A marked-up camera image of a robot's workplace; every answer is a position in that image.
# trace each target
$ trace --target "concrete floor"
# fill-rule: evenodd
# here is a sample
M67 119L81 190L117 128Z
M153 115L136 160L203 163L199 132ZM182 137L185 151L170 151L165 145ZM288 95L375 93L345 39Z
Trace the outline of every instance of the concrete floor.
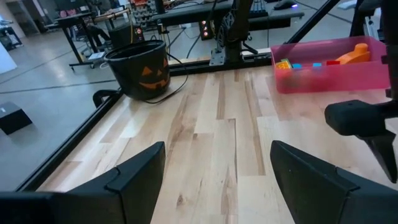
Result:
M293 19L292 26L269 31L269 44L279 45L288 40L326 0L299 0L305 13ZM347 37L353 10L333 9L312 29L302 42ZM199 34L197 27L185 33L169 27L170 39L175 39L171 54L185 58ZM146 32L150 39L152 32ZM266 30L251 32L247 43L256 49L267 47ZM76 67L76 61L62 32L53 32L23 39L23 47L10 51L18 68L0 74L0 104L11 101L20 106L33 124L9 136L0 131L0 190L14 190L32 173L76 128L94 112L91 97L97 90L117 89L109 68ZM199 40L190 58L210 54L214 40Z

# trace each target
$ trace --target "orange toy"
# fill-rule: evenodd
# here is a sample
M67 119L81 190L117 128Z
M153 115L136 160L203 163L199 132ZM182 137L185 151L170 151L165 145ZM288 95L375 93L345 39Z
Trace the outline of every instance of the orange toy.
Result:
M336 59L341 65L347 63L358 63L358 62L368 62L371 58L371 53L368 51L367 44L357 44L355 45L354 51L344 54L340 58Z

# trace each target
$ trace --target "table leg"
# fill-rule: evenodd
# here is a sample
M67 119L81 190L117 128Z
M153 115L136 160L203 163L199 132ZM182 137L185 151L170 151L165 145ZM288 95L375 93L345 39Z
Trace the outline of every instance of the table leg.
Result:
M109 19L109 24L111 24L111 28L114 29L114 24L113 24L112 19Z
M68 34L67 29L66 29L65 27L62 27L62 31L63 31L63 34L65 34L65 37L67 38L67 40L68 40L68 42L69 42L69 45L70 45L70 47L72 48L73 53L75 54L77 60L79 61L79 63L83 63L83 61L81 60L81 57L80 57L80 55L79 55L79 52L77 51L77 49L76 49L76 47L75 47L75 44L74 44L73 41L72 41L72 38L70 38L70 36L69 36L69 34Z
M85 22L83 21L83 19L81 20L81 26L83 27L83 30L85 31L85 34L87 35L88 41L90 42L93 52L97 53L98 52L97 46L94 44L93 37L91 36L90 32L88 31L88 28L87 28Z

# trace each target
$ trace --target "black box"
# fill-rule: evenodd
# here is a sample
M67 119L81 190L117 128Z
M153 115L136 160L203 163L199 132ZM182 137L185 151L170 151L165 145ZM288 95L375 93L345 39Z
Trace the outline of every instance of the black box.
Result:
M114 49L125 47L131 44L131 35L133 43L138 43L145 40L144 32L142 31L140 26L133 26L132 28L132 34L130 23L125 23L121 26L114 28L113 30L109 30L109 37L111 38Z
M30 124L32 121L29 117L14 103L7 102L0 105L0 129L7 135Z

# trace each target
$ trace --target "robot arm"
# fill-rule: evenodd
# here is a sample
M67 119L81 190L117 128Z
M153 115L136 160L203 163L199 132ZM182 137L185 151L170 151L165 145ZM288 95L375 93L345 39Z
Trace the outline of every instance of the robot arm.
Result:
M392 142L396 134L388 131L385 119L398 117L398 20L396 0L365 0L360 10L381 7L384 20L384 38L387 55L381 59L388 64L391 89L387 97L392 101L378 105L354 100L329 105L325 110L328 125L344 136L355 135L366 142L391 182L398 178L397 164Z

